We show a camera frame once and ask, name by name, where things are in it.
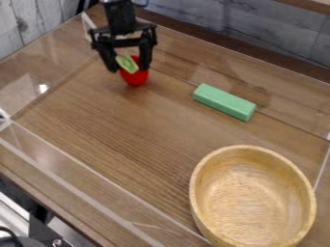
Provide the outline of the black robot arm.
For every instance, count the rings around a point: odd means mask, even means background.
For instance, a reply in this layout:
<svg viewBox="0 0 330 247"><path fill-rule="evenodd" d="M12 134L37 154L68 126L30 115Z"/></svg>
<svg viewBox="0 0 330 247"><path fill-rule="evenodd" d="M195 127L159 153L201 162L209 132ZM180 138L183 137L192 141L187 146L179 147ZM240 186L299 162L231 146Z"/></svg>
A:
<svg viewBox="0 0 330 247"><path fill-rule="evenodd" d="M107 25L91 28L91 46L99 53L103 63L111 72L120 69L116 61L116 48L136 46L139 48L140 69L147 70L152 63L152 51L157 45L156 28L151 22L141 22L135 17L135 7L144 8L132 0L100 0L104 8Z"/></svg>

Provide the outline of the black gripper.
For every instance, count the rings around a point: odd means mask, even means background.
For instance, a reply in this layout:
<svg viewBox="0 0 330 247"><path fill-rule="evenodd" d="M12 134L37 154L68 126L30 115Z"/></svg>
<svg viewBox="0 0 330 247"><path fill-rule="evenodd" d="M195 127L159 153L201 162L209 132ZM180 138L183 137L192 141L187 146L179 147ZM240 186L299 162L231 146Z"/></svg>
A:
<svg viewBox="0 0 330 247"><path fill-rule="evenodd" d="M132 46L139 46L140 69L147 70L149 68L152 49L157 44L156 28L157 25L153 23L137 22L133 31L127 34L112 34L108 26L89 29L88 36L92 46L95 46L103 63L111 72L116 73L120 68L113 48Z"/></svg>

